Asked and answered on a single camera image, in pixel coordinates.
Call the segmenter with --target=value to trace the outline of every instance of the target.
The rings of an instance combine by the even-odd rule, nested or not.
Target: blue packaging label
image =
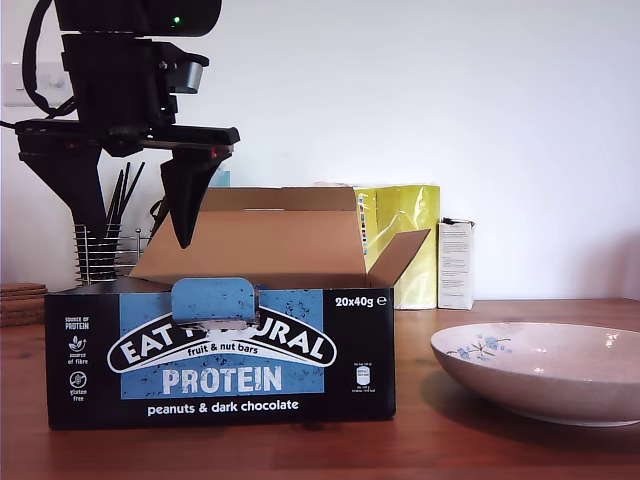
[[[170,294],[125,294],[107,361],[123,400],[324,393],[322,308],[322,290],[264,291],[258,327],[202,331],[173,321]]]

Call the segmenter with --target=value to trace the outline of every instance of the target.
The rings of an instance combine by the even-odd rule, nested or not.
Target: cable
[[[29,21],[27,29],[27,37],[24,41],[24,49],[22,51],[22,81],[29,98],[36,106],[45,112],[48,117],[54,118],[68,115],[75,110],[75,101],[73,97],[64,102],[59,108],[52,108],[45,97],[37,92],[38,80],[36,78],[38,39],[42,31],[42,22],[47,10],[51,6],[52,0],[39,0],[33,15]]]

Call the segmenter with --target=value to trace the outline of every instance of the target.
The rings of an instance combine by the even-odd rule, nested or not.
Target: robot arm
[[[186,248],[211,176],[240,140],[235,128],[175,126],[175,94],[197,93],[209,60],[154,36],[202,36],[218,21],[220,0],[55,0],[63,64],[74,97],[58,109],[36,92],[35,51],[51,0],[40,0],[23,59],[25,88],[45,113],[16,124],[20,158],[97,237],[107,231],[97,164],[102,150],[126,157],[171,150],[161,166],[166,209]],[[78,121],[54,120],[74,109]]]

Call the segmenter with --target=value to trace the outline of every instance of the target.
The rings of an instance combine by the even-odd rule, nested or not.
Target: blue floral pattern
[[[471,346],[466,346],[465,348],[460,347],[457,350],[449,350],[447,352],[447,355],[458,354],[460,355],[460,358],[462,358],[463,360],[471,360],[471,354],[477,352],[477,355],[475,355],[475,358],[478,360],[482,360],[483,362],[487,362],[491,359],[491,357],[496,356],[496,354],[493,353],[491,350],[493,350],[494,352],[497,352],[498,350],[505,351],[505,346],[500,345],[500,342],[511,341],[510,338],[486,337],[484,338],[484,343],[483,343],[483,338],[481,333],[477,334],[476,337],[478,338],[478,341],[475,343],[472,343]],[[507,349],[506,352],[512,353],[512,350]]]

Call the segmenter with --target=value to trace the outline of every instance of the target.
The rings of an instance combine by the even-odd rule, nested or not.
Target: eat natural logo
[[[116,373],[214,354],[271,358],[316,367],[335,362],[335,343],[323,332],[269,308],[260,308],[261,327],[246,330],[192,330],[172,315],[155,318],[120,338],[107,362]]]

